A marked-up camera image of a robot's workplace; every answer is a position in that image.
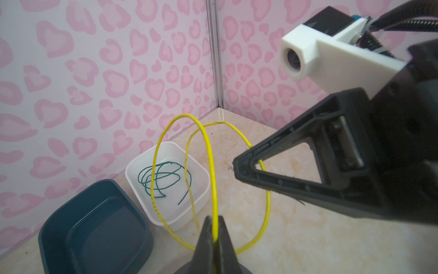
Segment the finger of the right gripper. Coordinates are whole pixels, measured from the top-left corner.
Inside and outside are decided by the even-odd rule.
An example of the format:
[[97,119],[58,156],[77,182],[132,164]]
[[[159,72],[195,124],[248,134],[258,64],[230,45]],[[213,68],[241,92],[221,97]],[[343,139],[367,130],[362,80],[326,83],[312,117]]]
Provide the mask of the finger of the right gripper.
[[306,142],[319,171],[356,171],[376,164],[370,114],[371,102],[363,89],[329,95],[275,134],[234,161],[235,171],[255,171],[268,160]]
[[352,180],[344,189],[258,170],[254,165],[234,161],[235,177],[241,182],[277,192],[352,218],[385,219],[387,209],[379,193],[367,180]]

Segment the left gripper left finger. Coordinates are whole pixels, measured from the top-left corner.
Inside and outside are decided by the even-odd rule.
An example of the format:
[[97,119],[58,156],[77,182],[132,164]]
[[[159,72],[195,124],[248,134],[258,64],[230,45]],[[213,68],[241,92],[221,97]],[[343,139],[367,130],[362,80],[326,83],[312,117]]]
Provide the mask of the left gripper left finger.
[[212,234],[212,217],[208,216],[204,220],[201,234],[193,255],[194,274],[213,273],[213,251],[214,240]]

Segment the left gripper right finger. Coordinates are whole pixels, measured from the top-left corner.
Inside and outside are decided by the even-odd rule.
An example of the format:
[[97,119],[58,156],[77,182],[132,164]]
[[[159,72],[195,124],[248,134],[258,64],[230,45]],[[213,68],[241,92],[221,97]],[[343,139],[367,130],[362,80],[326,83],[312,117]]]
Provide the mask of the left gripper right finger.
[[219,237],[215,244],[215,267],[217,274],[238,274],[237,256],[222,216],[219,216]]

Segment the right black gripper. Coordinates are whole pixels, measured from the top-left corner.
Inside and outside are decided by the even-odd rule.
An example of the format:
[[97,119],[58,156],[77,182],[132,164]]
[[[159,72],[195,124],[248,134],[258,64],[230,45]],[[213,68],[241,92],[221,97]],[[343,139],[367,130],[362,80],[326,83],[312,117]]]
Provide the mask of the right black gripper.
[[356,218],[438,223],[438,43],[409,47],[411,60],[376,94],[356,100],[377,201]]

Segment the dark teal plastic tray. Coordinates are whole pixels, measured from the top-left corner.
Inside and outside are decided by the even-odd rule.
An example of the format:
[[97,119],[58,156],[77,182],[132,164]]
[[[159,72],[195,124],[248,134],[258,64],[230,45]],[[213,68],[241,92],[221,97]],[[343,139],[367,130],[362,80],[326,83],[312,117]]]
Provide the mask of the dark teal plastic tray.
[[145,216],[112,179],[57,209],[38,242],[47,274],[136,274],[154,247]]

